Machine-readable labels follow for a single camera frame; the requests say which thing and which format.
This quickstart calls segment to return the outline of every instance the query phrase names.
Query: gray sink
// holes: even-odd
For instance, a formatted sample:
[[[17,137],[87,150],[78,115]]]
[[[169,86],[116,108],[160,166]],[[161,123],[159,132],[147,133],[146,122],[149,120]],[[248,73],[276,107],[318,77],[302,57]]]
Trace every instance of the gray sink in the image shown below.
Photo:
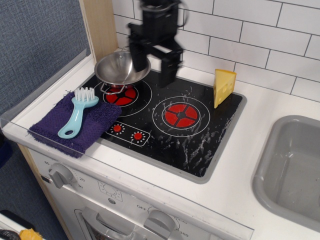
[[[275,122],[253,191],[270,212],[320,232],[320,121],[293,115]]]

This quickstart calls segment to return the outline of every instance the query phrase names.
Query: stove top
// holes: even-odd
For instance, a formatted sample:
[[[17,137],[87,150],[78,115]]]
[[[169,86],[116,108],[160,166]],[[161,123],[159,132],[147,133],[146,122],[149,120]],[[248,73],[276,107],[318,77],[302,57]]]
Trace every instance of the stove top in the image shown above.
[[[82,87],[96,87],[101,101],[121,106],[122,114],[100,143],[195,182],[211,176],[245,105],[232,93],[214,109],[212,86],[176,78],[157,87],[160,73],[124,89],[96,87],[94,75]]]

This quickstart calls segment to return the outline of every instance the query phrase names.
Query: purple cloth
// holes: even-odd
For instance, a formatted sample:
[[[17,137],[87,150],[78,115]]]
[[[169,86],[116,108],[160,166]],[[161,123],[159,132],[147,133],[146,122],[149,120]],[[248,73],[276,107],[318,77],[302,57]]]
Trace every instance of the purple cloth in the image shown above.
[[[107,131],[121,114],[121,108],[115,104],[98,102],[85,108],[79,134],[71,139],[58,136],[59,130],[69,121],[74,104],[73,92],[61,99],[48,114],[29,129],[29,133],[39,142],[75,158],[81,157],[99,137]]]

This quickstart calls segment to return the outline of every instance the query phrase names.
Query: oven knob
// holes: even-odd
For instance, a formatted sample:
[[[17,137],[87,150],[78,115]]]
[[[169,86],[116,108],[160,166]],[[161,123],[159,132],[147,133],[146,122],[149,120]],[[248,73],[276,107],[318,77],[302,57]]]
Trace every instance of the oven knob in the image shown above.
[[[167,240],[171,232],[176,228],[176,223],[169,215],[162,211],[153,210],[143,226],[159,237]]]
[[[141,132],[136,132],[134,135],[133,135],[133,138],[137,141],[140,141],[142,139],[142,134]]]
[[[113,131],[114,131],[115,133],[120,133],[121,130],[122,130],[122,127],[121,127],[119,124],[117,124],[117,125],[115,125],[115,126],[113,127]]]
[[[62,188],[65,184],[69,184],[74,178],[72,172],[59,163],[54,163],[51,166],[49,169],[49,176],[58,189]]]

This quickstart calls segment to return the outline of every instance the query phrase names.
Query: yellow object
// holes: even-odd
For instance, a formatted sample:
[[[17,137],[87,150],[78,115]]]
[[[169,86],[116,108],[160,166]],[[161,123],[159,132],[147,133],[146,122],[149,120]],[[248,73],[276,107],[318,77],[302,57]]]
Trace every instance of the yellow object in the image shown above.
[[[233,71],[215,70],[213,84],[215,109],[234,91],[236,76],[237,74]]]
[[[32,228],[31,229],[25,229],[22,230],[19,234],[21,240],[42,240],[42,236],[34,231]]]

